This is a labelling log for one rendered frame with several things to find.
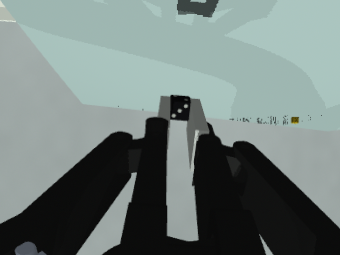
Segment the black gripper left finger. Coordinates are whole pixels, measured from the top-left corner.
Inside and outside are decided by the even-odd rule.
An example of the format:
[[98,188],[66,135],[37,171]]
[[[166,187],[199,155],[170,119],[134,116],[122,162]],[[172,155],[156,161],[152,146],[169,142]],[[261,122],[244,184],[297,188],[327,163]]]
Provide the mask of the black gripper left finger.
[[143,138],[110,134],[23,212],[1,223],[0,255],[76,255],[136,172],[118,255],[167,255],[170,99],[160,97],[158,117],[146,119]]

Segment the yellow die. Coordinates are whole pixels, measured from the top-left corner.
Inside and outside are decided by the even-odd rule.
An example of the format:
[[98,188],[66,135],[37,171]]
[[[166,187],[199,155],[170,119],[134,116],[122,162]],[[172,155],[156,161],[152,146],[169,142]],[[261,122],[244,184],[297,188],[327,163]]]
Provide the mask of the yellow die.
[[299,123],[299,117],[292,117],[291,118],[291,123],[293,123],[293,124]]

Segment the black die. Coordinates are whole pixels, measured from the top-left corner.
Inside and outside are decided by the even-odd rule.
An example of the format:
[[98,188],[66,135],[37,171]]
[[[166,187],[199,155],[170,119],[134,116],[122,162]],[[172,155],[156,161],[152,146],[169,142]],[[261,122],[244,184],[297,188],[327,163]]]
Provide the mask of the black die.
[[189,121],[191,100],[189,96],[171,95],[170,120]]

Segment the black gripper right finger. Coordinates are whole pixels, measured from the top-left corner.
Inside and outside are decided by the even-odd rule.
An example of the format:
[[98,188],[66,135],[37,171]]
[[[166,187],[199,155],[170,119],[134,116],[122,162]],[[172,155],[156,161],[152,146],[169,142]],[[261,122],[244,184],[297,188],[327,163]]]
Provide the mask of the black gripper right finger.
[[273,255],[340,255],[340,228],[253,144],[222,145],[190,100],[198,240],[214,238],[216,255],[266,255],[260,236]]

